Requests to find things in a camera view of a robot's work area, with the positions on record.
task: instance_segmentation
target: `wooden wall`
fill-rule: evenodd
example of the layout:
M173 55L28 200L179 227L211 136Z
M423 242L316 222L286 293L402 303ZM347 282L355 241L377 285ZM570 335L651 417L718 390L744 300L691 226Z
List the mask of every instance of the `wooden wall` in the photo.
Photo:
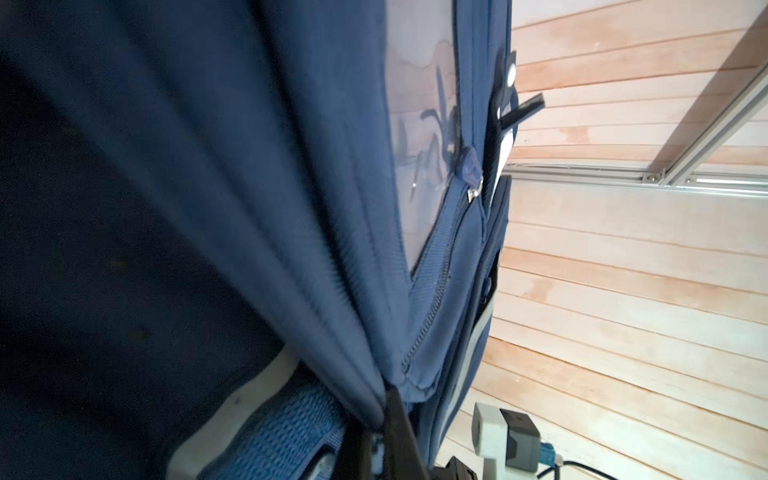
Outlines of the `wooden wall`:
M671 162L768 58L767 0L514 0L521 100L511 163L655 170ZM768 173L768 109L702 170Z
M515 181L476 401L620 480L768 478L768 200ZM564 468L564 479L592 479Z

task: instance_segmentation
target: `zipper teeth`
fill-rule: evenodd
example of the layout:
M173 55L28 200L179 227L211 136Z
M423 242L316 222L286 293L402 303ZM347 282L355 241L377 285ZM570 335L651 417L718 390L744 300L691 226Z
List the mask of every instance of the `zipper teeth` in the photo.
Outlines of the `zipper teeth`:
M442 304L442 296L445 294L445 284L448 281L448 272L451 268L451 258L453 257L453 247L456 243L456 232L458 231L458 228L461 226L461 219L464 217L464 213L466 213L467 208L469 207L469 201L467 199L466 193L462 195L462 204L460 205L461 213L456 215L456 218L453 220L453 227L451 229L451 240L450 245L448 248L448 252L446 253L443 263L442 263L442 271L440 272L440 282L437 287L437 292L435 293L435 299L432 301L432 305L429 307L429 314L427 315L427 320L424 322L424 325L422 326L421 331L419 332L419 336L416 337L416 341L413 343L413 346L411 346L411 349L408 351L408 354L402 361L402 367L404 371L407 371L411 360L413 359L413 356L416 353L416 350L419 349L419 347L422 345L422 342L424 341L424 338L426 338L427 333L429 332L429 329L432 327L432 323L435 322L435 317L437 316L437 311L440 309L440 305Z

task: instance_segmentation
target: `black cable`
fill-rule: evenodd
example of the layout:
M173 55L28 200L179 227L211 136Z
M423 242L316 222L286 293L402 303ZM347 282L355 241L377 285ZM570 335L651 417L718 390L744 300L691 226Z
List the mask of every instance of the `black cable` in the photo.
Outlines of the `black cable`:
M592 472L592 473L594 473L596 475L600 475L603 478L607 478L607 480L618 480L618 478L616 478L614 476L611 476L611 475L609 475L607 473L603 473L600 470L597 470L596 468L593 468L593 467L591 467L589 465L584 465L583 463L573 462L571 460L566 460L565 462L563 462L563 466L565 467L566 465L570 465L570 466L573 466L573 467L583 468L584 470L586 470L588 472ZM553 471L554 471L554 480L560 480L560 467L558 467L558 466L547 468L546 470L544 470L540 474L536 475L536 478L543 478L546 475L548 475L549 472L553 472Z

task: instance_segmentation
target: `zipper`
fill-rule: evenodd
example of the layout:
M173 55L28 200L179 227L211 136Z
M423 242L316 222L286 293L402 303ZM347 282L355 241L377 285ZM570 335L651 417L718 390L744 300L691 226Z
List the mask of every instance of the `zipper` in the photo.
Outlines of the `zipper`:
M453 225L451 227L451 236L450 236L450 244L448 245L448 251L445 253L445 257L443 257L442 261L442 270L440 272L440 278L437 285L437 290L435 291L435 298L432 299L432 305L429 307L429 312L427 313L427 319L424 322L424 325L422 325L422 329L419 331L419 336L416 337L416 341L411 346L411 349L406 354L406 357L402 361L402 369L403 373L408 373L411 366L411 360L413 359L413 356L416 354L416 351L419 349L419 347L424 342L424 338L426 338L427 333L429 333L429 329L432 327L432 324L435 322L435 317L437 317L437 312L440 310L440 305L442 304L442 297L445 294L445 284L448 282L448 274L451 269L451 258L453 257L453 247L456 243L456 234L458 233L458 229L462 225L462 220L464 216L467 213L467 210L469 210L469 205L472 203L472 200L476 198L479 195L479 192L477 189L473 188L467 188L467 194L462 195L462 201L458 206L458 213L456 214L456 217L453 220Z

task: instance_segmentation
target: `zipper pull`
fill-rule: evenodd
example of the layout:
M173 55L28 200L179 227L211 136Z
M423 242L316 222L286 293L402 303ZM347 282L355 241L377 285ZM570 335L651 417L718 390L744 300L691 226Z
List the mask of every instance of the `zipper pull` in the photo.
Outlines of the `zipper pull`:
M467 184L467 200L469 203L482 193L482 167L478 161L477 152L473 147L467 147L462 152L462 158L456 168L456 174Z

